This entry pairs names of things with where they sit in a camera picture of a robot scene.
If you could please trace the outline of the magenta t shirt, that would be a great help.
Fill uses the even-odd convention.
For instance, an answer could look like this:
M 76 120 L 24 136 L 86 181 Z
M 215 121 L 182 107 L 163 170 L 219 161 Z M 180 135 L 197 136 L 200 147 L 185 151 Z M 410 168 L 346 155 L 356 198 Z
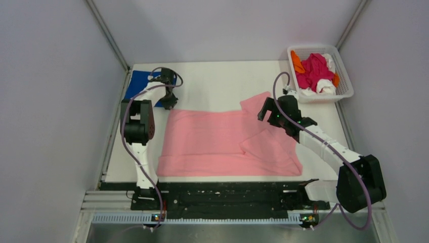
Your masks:
M 318 53 L 311 53 L 306 60 L 301 61 L 305 69 L 304 74 L 295 72 L 296 81 L 300 89 L 310 89 L 313 92 L 317 90 L 317 84 L 320 80 L 326 79 L 336 88 L 335 73 L 329 70 L 326 58 Z

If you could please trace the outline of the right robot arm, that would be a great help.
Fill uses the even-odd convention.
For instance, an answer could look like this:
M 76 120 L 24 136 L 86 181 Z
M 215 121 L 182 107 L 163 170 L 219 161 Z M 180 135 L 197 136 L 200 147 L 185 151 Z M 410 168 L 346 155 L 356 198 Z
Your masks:
M 282 128 L 300 145 L 318 155 L 337 174 L 336 180 L 312 179 L 299 185 L 298 205 L 311 208 L 317 201 L 340 204 L 349 213 L 355 213 L 387 196 L 378 159 L 363 156 L 330 138 L 309 117 L 303 117 L 293 95 L 266 98 L 258 113 L 263 121 L 270 112 L 268 123 Z

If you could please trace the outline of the light pink t shirt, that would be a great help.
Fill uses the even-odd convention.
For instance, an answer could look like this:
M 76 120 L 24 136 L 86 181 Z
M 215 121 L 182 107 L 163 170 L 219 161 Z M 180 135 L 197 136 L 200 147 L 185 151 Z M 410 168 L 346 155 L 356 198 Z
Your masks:
M 162 177 L 300 176 L 296 141 L 257 118 L 269 92 L 240 102 L 239 110 L 172 110 L 157 174 Z

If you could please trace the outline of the orange cloth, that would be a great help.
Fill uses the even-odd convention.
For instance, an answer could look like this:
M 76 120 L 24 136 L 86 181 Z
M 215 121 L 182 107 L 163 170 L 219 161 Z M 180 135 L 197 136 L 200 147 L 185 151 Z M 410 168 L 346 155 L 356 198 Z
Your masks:
M 302 65 L 301 59 L 299 58 L 299 56 L 296 54 L 296 52 L 294 50 L 292 50 L 290 52 L 291 54 L 291 59 L 292 59 L 292 63 L 293 63 L 293 67 L 295 72 L 300 73 L 300 74 L 304 74 L 306 71 Z

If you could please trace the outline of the white plastic basket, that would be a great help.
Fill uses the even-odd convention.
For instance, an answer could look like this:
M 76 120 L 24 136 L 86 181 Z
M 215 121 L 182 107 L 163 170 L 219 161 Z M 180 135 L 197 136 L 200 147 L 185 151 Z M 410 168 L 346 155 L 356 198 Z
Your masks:
M 301 61 L 306 60 L 311 53 L 318 54 L 329 54 L 335 65 L 336 76 L 339 79 L 338 86 L 336 87 L 335 95 L 315 95 L 315 96 L 306 96 L 302 93 L 301 89 L 298 87 L 295 71 L 293 68 L 293 63 L 291 59 L 290 52 L 294 50 L 299 56 Z M 293 79 L 296 92 L 298 93 L 298 101 L 301 103 L 333 103 L 339 101 L 343 98 L 349 98 L 353 96 L 354 90 L 351 85 L 350 78 L 347 74 L 344 63 L 340 57 L 340 54 L 336 47 L 331 45 L 300 45 L 300 46 L 290 46 L 287 49 L 288 57 L 291 67 L 291 77 Z

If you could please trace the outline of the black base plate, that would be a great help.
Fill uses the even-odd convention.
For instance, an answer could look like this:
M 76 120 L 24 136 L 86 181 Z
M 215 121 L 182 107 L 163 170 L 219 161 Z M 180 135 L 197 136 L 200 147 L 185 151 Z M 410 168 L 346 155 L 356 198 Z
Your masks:
M 292 182 L 160 182 L 154 189 L 136 183 L 101 183 L 101 191 L 129 191 L 133 211 L 156 211 L 155 220 L 286 219 L 293 210 L 330 210 L 326 201 L 312 201 L 308 181 Z

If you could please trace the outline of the folded blue t shirt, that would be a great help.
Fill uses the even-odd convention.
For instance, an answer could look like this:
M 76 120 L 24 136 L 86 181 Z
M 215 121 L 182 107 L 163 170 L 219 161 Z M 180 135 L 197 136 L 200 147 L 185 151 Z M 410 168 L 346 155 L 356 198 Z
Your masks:
M 160 75 L 160 71 L 154 71 L 152 75 L 158 76 Z M 148 71 L 138 71 L 138 70 L 132 72 L 130 84 L 127 88 L 124 98 L 121 101 L 121 110 L 125 110 L 126 106 L 128 105 L 130 99 L 133 96 L 137 95 L 138 93 L 142 92 L 147 88 L 147 86 L 149 85 L 147 76 L 149 76 L 150 73 L 151 72 L 148 72 Z M 152 101 L 152 105 L 153 107 L 163 108 L 162 101 L 157 101 L 157 102 Z

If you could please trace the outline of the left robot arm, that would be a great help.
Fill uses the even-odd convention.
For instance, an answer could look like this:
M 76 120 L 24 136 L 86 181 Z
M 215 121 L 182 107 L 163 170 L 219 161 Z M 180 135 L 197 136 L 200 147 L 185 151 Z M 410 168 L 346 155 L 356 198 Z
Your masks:
M 165 208 L 157 187 L 155 162 L 149 158 L 148 143 L 155 135 L 154 108 L 171 110 L 178 102 L 173 93 L 177 80 L 181 77 L 166 67 L 158 67 L 151 72 L 134 71 L 121 101 L 121 142 L 137 172 L 132 210 L 163 211 Z

